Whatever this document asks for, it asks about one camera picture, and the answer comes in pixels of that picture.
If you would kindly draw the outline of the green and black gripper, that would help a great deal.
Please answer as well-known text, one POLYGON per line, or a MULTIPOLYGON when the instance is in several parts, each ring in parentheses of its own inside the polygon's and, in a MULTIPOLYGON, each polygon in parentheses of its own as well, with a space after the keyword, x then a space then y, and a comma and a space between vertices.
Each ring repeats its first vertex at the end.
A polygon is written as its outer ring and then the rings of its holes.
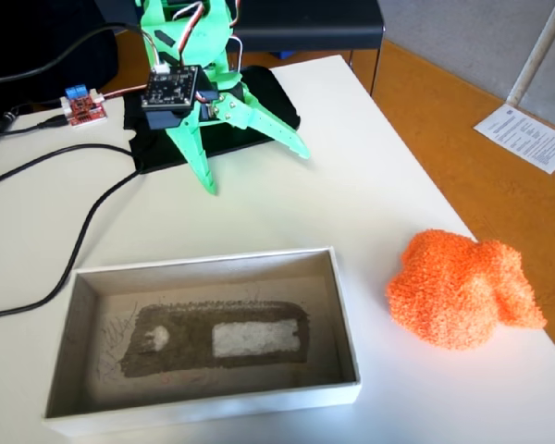
POLYGON ((311 153, 297 131, 265 108, 248 90, 240 99, 221 92, 201 66, 155 66, 147 81, 147 123, 151 130, 166 130, 192 172, 212 195, 216 183, 203 148, 201 126, 228 123, 253 129, 286 145, 303 159, 311 153))

